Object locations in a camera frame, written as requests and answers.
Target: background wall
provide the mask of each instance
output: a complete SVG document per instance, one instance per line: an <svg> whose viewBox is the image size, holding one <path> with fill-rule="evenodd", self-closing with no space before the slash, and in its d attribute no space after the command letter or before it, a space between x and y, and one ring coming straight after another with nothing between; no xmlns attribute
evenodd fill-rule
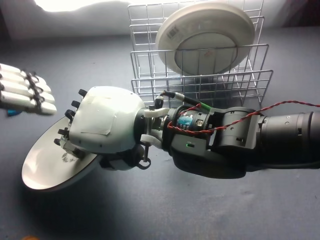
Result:
<svg viewBox="0 0 320 240"><path fill-rule="evenodd" d="M282 27L307 1L264 0L264 27ZM230 2L242 3L243 0ZM34 0L0 0L0 8L13 40L129 34L128 4L130 2L108 1L75 11L48 12L37 6ZM246 8L258 8L260 4L261 0L245 1Z"/></svg>

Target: metal wire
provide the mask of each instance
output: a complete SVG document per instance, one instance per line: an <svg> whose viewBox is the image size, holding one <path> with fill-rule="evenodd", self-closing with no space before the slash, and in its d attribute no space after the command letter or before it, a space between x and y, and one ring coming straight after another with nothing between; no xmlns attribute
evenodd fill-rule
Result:
<svg viewBox="0 0 320 240"><path fill-rule="evenodd" d="M264 17L261 16L264 0L240 0L236 5L246 12L255 28L256 39L253 45L221 48L204 48L188 50L156 50L156 35L163 22L176 10L196 4L197 2L225 2L234 4L229 0L193 0L153 4L133 4L128 6L130 18L130 34L133 51L131 52L134 79L131 81L132 90L137 93L146 104L152 104L155 97L163 90L180 92L188 97L207 101L212 106L220 100L226 100L229 105L233 100L239 100L241 106L247 98L256 98L261 104L268 89L272 70L263 70L269 46L259 44ZM218 52L229 49L233 56L241 49L247 48L248 56L236 67L226 69L222 74L200 75L199 66L202 65L200 53L211 51L214 53L212 71L216 71ZM198 58L194 65L197 66L197 75L184 76L183 56L188 51L197 51ZM168 54L181 56L181 71L174 72L167 66ZM159 54L164 54L164 63Z"/></svg>

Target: plate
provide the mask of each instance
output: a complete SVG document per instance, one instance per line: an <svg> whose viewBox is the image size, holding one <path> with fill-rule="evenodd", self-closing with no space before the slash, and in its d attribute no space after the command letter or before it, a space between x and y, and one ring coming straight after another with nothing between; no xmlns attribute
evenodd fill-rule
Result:
<svg viewBox="0 0 320 240"><path fill-rule="evenodd" d="M83 159L66 153L54 143L59 139L59 129L68 126L63 117L52 125L32 146L22 166L22 180L33 190L54 191L76 182L99 164L97 155L88 154Z"/></svg>
<svg viewBox="0 0 320 240"><path fill-rule="evenodd" d="M174 12L160 27L155 44L168 68L194 76L236 67L250 52L250 47L240 46L252 45L254 39L254 25L241 9L203 2Z"/></svg>

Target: metal wire rack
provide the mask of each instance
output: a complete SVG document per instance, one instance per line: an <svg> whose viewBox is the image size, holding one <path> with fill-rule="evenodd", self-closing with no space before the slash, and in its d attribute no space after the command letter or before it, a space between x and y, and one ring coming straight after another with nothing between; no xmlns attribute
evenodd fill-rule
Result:
<svg viewBox="0 0 320 240"><path fill-rule="evenodd" d="M236 67L227 69L223 74L184 76L183 71L174 72L163 63L160 52L168 54L173 50L157 50L156 35L162 23L176 10L198 2L225 2L246 12L255 27L256 38L253 45L227 47L235 53L239 48L247 48L248 56ZM156 96L163 90L183 93L186 96L208 102L212 106L243 105L247 98L256 98L261 104L269 86L273 71L263 70L268 53L267 44L259 44L264 17L261 16L264 0L215 0L185 1L144 5L129 5L130 34L133 51L131 52L134 79L132 90L146 104L152 104ZM186 52L210 51L215 56L223 48L204 48L192 50L175 50L175 54L183 56ZM201 58L194 62L201 66ZM167 100L169 107L173 101Z"/></svg>

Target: white robotic hand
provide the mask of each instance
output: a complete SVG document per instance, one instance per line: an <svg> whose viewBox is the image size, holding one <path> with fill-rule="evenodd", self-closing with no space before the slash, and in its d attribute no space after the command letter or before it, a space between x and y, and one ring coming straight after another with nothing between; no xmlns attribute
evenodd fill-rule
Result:
<svg viewBox="0 0 320 240"><path fill-rule="evenodd" d="M0 108L39 115L57 112L46 81L35 73L0 63Z"/></svg>

